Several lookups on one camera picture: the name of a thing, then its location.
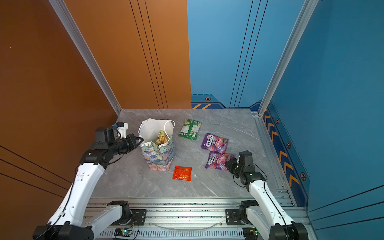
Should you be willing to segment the purple Fox's berries candy bag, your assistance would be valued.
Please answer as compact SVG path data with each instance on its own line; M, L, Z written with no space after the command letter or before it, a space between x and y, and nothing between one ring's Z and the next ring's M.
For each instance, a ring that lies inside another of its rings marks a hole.
M234 155L231 155L231 154L210 152L208 162L205 168L227 171L228 169L226 167L226 163L233 158L234 158Z

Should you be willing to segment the orange Fox's candy bag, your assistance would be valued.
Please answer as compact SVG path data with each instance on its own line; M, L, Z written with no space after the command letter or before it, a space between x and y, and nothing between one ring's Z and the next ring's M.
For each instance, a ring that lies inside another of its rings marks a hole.
M155 141L155 144L157 146L163 145L169 141L170 137L164 130L160 130L159 134L157 136L157 139Z

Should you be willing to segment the floral paper gift bag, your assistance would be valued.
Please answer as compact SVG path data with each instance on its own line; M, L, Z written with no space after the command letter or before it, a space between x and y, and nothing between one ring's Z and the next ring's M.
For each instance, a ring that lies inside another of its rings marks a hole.
M151 170L166 172L170 169L175 154L174 127L175 122L172 120L147 119L141 123L138 133L144 141L140 147ZM164 130L170 139L157 146L155 141L160 130Z

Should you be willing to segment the red snack packet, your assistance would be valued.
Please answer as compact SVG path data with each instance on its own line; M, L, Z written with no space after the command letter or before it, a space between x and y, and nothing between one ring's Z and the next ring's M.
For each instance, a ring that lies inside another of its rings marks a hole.
M190 182L191 179L192 179L192 168L191 167L175 166L173 180Z

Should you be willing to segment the green lime candy bag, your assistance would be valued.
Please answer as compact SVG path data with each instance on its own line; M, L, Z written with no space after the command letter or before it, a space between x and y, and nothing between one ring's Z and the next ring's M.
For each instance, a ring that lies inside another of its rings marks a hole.
M179 132L179 137L196 141L201 124L201 122L196 120L185 119L185 122Z

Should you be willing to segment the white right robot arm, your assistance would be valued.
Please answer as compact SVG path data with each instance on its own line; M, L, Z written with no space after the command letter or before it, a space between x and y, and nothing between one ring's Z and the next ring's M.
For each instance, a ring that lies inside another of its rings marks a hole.
M267 178L257 172L252 153L243 151L238 158L225 164L234 178L254 197L239 206L241 221L253 225L264 240L308 240L309 234L302 223L296 223L283 210L267 184Z

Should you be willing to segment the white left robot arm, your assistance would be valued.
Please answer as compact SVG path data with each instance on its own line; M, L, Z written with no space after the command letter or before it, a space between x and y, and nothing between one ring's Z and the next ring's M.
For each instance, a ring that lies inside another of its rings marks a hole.
M34 240L94 240L113 223L134 223L134 216L127 201L112 201L100 214L84 223L85 210L91 195L113 158L123 156L143 143L134 134L120 140L94 142L80 161L74 182L56 212L44 226L36 227Z

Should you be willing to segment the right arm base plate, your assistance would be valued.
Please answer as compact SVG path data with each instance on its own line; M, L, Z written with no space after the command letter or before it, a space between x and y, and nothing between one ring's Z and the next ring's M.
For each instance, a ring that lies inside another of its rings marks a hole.
M244 216L240 213L240 209L226 209L225 214L228 226L268 226L260 208L248 208Z

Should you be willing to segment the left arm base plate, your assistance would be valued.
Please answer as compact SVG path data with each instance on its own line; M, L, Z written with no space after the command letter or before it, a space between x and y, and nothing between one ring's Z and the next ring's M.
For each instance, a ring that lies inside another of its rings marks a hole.
M111 224L111 226L143 226L145 224L147 217L146 209L133 209L131 210L131 218L124 222L120 223L119 221L115 221Z

